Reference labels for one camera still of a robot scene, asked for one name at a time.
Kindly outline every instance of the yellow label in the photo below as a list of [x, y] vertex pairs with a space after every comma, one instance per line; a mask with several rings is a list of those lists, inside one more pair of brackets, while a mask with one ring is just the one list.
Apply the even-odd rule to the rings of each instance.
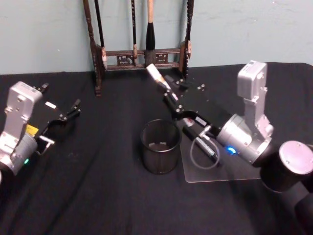
[[26, 126], [26, 133], [29, 134], [29, 135], [31, 135], [32, 137], [34, 137], [35, 134], [36, 134], [38, 131], [39, 131], [39, 129], [36, 128], [36, 127], [33, 127], [33, 126], [31, 126], [31, 125], [27, 125], [27, 126]]

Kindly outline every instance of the black tablecloth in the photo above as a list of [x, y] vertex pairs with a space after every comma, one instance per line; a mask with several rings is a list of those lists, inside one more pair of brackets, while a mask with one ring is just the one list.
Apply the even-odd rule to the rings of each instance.
[[[242, 65], [190, 69], [208, 95], [229, 112], [243, 115], [236, 96]], [[174, 74], [162, 70], [164, 75]], [[155, 176], [142, 166], [140, 131], [145, 123], [171, 119], [146, 71], [110, 72], [102, 97], [93, 92], [93, 73], [2, 75], [0, 107], [21, 80], [50, 84], [45, 98], [66, 111], [80, 98], [81, 116], [66, 139], [30, 162], [10, 188], [1, 189], [0, 234], [302, 234], [290, 198], [269, 192], [259, 180], [189, 184], [181, 161]], [[266, 114], [273, 138], [313, 142], [313, 67], [269, 63]], [[0, 114], [0, 126], [4, 124]]]

